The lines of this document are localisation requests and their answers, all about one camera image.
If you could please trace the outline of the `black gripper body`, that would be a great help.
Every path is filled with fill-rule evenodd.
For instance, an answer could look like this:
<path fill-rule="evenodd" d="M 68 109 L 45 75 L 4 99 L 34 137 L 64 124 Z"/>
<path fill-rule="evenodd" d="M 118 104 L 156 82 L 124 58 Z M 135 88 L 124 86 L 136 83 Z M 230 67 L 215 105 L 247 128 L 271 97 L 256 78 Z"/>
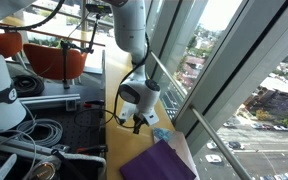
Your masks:
<path fill-rule="evenodd" d="M 138 134 L 140 132 L 141 126 L 146 123 L 146 118 L 142 114 L 135 114 L 133 116 L 133 120 L 134 120 L 133 133 Z"/>

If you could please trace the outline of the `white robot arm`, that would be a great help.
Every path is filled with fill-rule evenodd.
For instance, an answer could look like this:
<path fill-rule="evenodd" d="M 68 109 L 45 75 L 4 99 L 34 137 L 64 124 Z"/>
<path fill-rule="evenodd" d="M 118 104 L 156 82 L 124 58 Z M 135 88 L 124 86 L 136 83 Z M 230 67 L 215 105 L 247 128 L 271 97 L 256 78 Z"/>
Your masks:
<path fill-rule="evenodd" d="M 149 51 L 145 1 L 103 1 L 111 5 L 116 44 L 131 55 L 132 70 L 118 87 L 118 95 L 124 100 L 118 120 L 123 124 L 133 117 L 133 133 L 138 134 L 142 124 L 151 126 L 159 121 L 154 106 L 160 95 L 160 86 L 148 79 L 145 71 Z"/>

